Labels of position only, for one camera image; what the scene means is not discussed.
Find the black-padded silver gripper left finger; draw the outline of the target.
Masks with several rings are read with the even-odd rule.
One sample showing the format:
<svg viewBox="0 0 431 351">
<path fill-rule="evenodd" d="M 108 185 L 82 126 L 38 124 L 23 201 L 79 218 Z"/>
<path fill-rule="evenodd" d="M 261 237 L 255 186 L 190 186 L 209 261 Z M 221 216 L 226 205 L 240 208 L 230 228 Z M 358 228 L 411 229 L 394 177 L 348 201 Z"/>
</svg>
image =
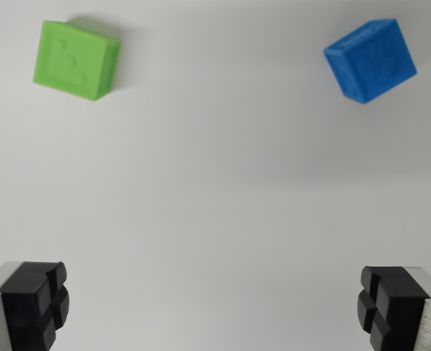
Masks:
<svg viewBox="0 0 431 351">
<path fill-rule="evenodd" d="M 0 266 L 0 350 L 47 351 L 69 313 L 63 262 Z"/>
</svg>

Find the black-padded silver gripper right finger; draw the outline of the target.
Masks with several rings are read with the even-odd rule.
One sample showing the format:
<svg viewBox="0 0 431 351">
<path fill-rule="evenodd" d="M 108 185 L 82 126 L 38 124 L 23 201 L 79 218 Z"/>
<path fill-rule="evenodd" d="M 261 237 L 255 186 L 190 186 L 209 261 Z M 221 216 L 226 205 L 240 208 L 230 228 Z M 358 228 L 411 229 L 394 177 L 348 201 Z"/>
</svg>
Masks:
<svg viewBox="0 0 431 351">
<path fill-rule="evenodd" d="M 431 351 L 431 276 L 421 267 L 365 266 L 357 315 L 377 351 Z"/>
</svg>

